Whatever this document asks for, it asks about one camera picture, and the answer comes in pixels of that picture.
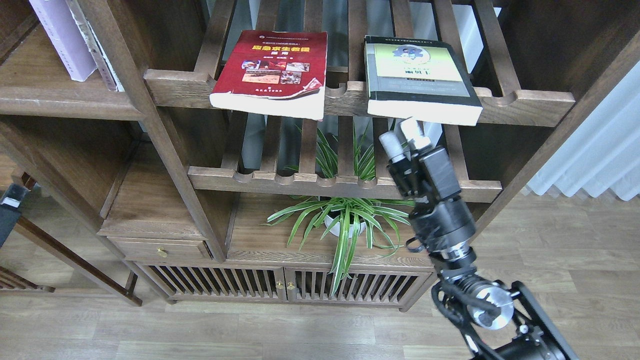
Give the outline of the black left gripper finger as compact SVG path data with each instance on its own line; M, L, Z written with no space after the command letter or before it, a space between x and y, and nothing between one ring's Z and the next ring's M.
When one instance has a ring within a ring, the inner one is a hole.
M22 213L19 207L30 190L18 183L12 183L2 194L0 203L0 247L18 223Z

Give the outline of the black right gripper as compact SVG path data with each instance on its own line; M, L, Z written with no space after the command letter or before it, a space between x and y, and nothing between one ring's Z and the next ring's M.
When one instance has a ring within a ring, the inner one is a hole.
M413 199L409 222L414 237L428 253L464 256L476 224L461 198L454 167L442 146L434 146L413 117L400 123L409 146L407 158L398 137L387 131L378 136L389 158L387 169L403 199Z

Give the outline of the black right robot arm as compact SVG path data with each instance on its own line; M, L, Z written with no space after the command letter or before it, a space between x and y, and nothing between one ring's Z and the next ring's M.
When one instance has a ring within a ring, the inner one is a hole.
M434 145L418 122L400 123L407 146L394 132L379 139L388 170L405 199L414 200L408 219L439 281L430 290L441 314L461 333L474 360L576 360L578 355L520 281L506 287L477 273L469 240L476 224L461 198L445 148Z

